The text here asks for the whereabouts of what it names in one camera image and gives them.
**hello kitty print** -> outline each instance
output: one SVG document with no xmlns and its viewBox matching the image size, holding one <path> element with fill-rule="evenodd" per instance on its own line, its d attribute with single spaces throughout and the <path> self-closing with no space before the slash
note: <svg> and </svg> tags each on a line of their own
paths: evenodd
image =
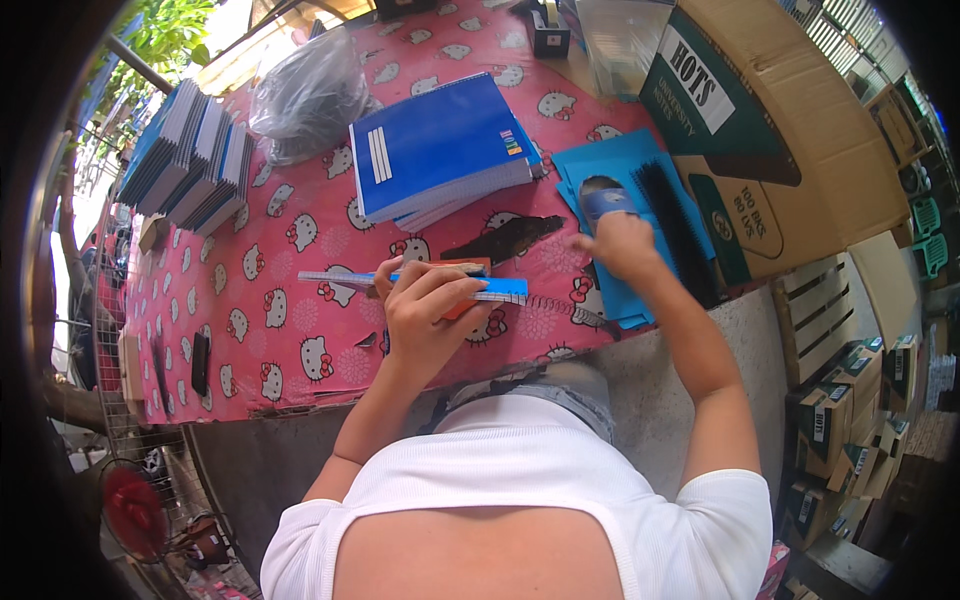
<svg viewBox="0 0 960 600">
<path fill-rule="evenodd" d="M 391 256 L 439 260 L 482 236 L 542 228 L 551 218 L 561 225 L 533 245 L 516 242 L 514 257 L 493 274 L 524 277 L 532 293 L 566 309 L 497 307 L 431 385 L 563 360 L 612 341 L 609 332 L 583 319 L 584 311 L 602 315 L 603 300 L 588 258 L 569 247 L 577 225 L 556 192 L 559 176 L 551 156 L 649 127 L 650 119 L 639 103 L 597 102 L 534 60 L 525 24 L 508 12 L 509 4 L 441 0 L 430 12 L 351 34 L 373 108 L 490 73 L 540 153 L 543 175 L 407 233 L 360 214 L 346 133 L 333 147 L 292 166 L 268 164 L 258 144 L 247 199 L 231 219 L 206 237 L 172 231 L 146 254 L 132 245 L 126 318 L 141 340 L 139 364 L 148 367 L 142 376 L 149 422 L 242 420 L 264 410 L 353 400 L 389 351 L 383 307 L 346 286 L 299 282 L 298 271 L 365 273 Z M 251 90 L 243 84 L 225 98 L 238 122 L 248 118 Z M 208 340 L 203 394 L 191 385 L 200 351 L 195 333 Z M 359 344 L 371 334 L 372 343 Z M 151 356 L 156 338 L 164 394 Z"/>
</svg>

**hand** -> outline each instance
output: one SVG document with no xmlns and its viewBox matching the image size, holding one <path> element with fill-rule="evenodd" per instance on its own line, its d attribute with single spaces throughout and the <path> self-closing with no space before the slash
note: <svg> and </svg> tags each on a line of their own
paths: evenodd
<svg viewBox="0 0 960 600">
<path fill-rule="evenodd" d="M 373 284 L 384 299 L 390 331 L 390 354 L 384 359 L 384 367 L 405 383 L 419 387 L 419 391 L 440 372 L 470 332 L 487 319 L 496 303 L 477 302 L 456 320 L 444 319 L 444 313 L 484 289 L 487 282 L 454 269 L 410 261 L 394 285 L 390 274 L 402 261 L 398 256 L 383 262 Z"/>
<path fill-rule="evenodd" d="M 611 212 L 597 221 L 596 239 L 579 235 L 575 248 L 607 267 L 613 276 L 641 284 L 663 264 L 654 246 L 654 229 L 643 219 L 626 212 Z"/>
</svg>

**white stripe label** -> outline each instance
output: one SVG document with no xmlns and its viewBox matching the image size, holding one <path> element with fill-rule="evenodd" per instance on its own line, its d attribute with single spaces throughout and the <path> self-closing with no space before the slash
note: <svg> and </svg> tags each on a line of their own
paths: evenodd
<svg viewBox="0 0 960 600">
<path fill-rule="evenodd" d="M 813 407 L 813 441 L 822 442 L 824 440 L 824 425 L 827 420 L 827 411 L 824 405 Z"/>
<path fill-rule="evenodd" d="M 670 65 L 707 129 L 711 134 L 717 133 L 734 110 L 727 92 L 672 25 L 667 25 L 663 31 L 657 52 Z"/>
<path fill-rule="evenodd" d="M 860 450 L 860 458 L 856 461 L 856 468 L 853 469 L 853 474 L 859 476 L 860 470 L 863 469 L 863 464 L 867 462 L 867 448 L 862 448 Z"/>
<path fill-rule="evenodd" d="M 800 507 L 800 516 L 797 517 L 797 520 L 801 523 L 806 523 L 806 518 L 810 514 L 810 505 L 813 504 L 813 496 L 808 492 L 804 496 L 804 504 Z"/>
<path fill-rule="evenodd" d="M 390 169 L 390 156 L 387 154 L 387 142 L 383 137 L 383 128 L 367 132 L 367 142 L 370 144 L 370 162 L 373 166 L 373 180 L 376 183 L 392 179 L 394 173 Z"/>
</svg>

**denim shorts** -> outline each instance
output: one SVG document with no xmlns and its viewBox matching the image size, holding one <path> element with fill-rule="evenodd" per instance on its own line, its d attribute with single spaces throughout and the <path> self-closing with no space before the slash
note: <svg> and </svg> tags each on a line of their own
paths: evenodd
<svg viewBox="0 0 960 600">
<path fill-rule="evenodd" d="M 505 394 L 538 397 L 562 406 L 586 423 L 601 440 L 613 444 L 607 379 L 600 371 L 576 361 L 551 363 L 530 372 L 467 384 L 438 402 L 433 418 L 420 433 L 433 433 L 441 420 L 465 404 L 482 397 Z"/>
</svg>

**metal spiral binding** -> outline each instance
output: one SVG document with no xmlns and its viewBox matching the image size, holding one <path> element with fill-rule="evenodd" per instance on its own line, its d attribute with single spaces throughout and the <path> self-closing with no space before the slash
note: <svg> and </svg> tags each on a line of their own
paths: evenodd
<svg viewBox="0 0 960 600">
<path fill-rule="evenodd" d="M 601 327 L 606 328 L 610 324 L 609 321 L 600 315 L 590 312 L 586 310 L 586 308 L 580 308 L 573 302 L 567 300 L 559 300 L 556 298 L 550 298 L 548 296 L 531 294 L 527 296 L 526 305 L 534 308 L 542 308 L 543 310 L 550 310 L 562 315 L 566 315 L 567 317 L 576 317 L 583 324 L 587 324 L 598 329 Z"/>
</svg>

